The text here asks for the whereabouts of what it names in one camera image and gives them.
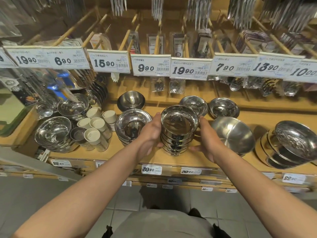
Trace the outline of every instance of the person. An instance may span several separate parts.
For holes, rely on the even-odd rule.
[[[135,166],[157,144],[160,132],[157,113],[136,140],[44,205],[13,237],[85,237]],[[203,117],[200,132],[201,145],[191,150],[203,152],[226,173],[272,237],[317,237],[317,212],[313,208],[227,148]],[[179,211],[149,209],[134,212],[111,237],[215,236],[212,227],[203,221],[206,220]]]

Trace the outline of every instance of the hand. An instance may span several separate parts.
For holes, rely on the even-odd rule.
[[[210,126],[203,116],[200,116],[199,122],[201,135],[199,141],[201,142],[201,145],[191,146],[189,149],[192,151],[203,152],[207,159],[216,163],[217,157],[229,148],[221,142],[216,131]]]
[[[162,147],[163,143],[159,143],[161,134],[161,114],[156,113],[152,121],[145,124],[141,130],[140,135],[136,139],[140,142],[140,150],[138,157],[142,159],[144,156],[149,155],[154,146]]]

